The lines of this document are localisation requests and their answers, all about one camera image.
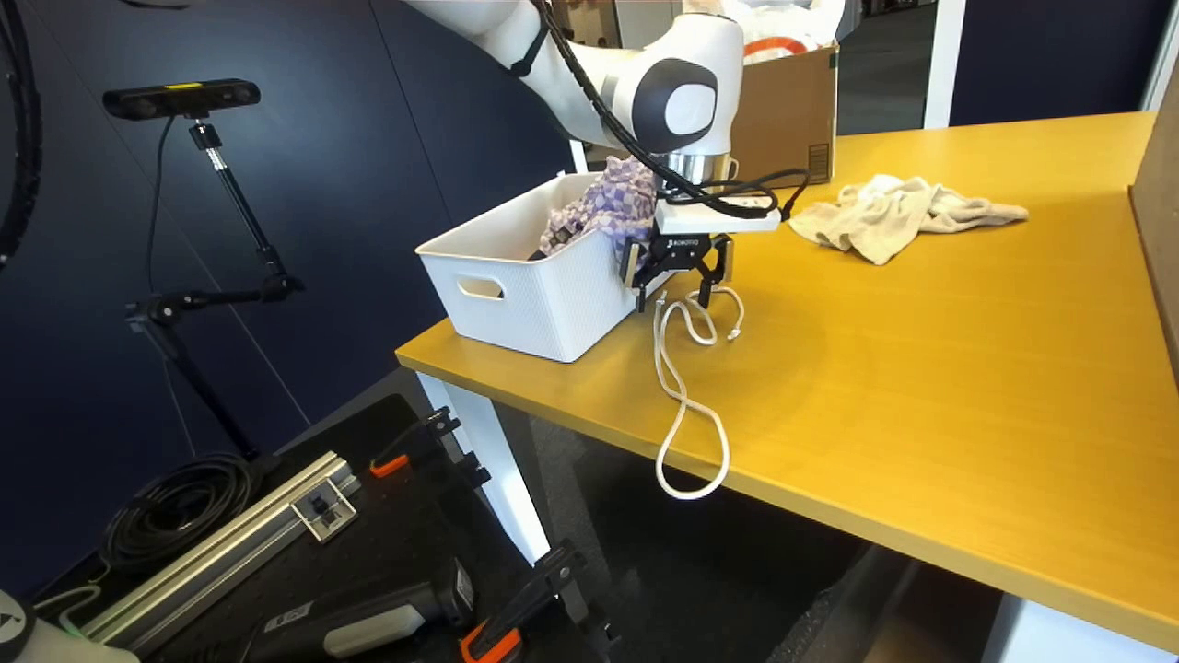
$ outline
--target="white basket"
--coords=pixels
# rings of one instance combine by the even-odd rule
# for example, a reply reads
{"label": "white basket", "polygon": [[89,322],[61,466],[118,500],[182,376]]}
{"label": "white basket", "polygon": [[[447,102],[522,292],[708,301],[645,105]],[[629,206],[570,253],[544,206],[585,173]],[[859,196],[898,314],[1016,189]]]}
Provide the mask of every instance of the white basket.
{"label": "white basket", "polygon": [[583,232],[532,261],[548,211],[576,202],[597,178],[559,173],[418,248],[452,329],[470,338],[579,360],[635,306],[623,248]]}

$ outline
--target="wooden table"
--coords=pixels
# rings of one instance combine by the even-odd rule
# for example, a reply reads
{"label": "wooden table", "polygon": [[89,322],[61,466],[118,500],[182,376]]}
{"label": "wooden table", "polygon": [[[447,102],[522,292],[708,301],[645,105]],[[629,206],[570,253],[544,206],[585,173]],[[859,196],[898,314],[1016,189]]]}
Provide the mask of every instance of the wooden table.
{"label": "wooden table", "polygon": [[[1179,393],[1129,206],[1150,121],[844,137],[838,183],[929,178],[1031,217],[919,234],[883,269],[789,227],[740,234],[746,336],[672,344],[732,433],[725,485],[1179,651]],[[576,363],[447,322],[400,360],[476,420],[495,399],[643,455],[675,415],[645,317]],[[675,463],[710,475],[710,431],[689,426]]]}

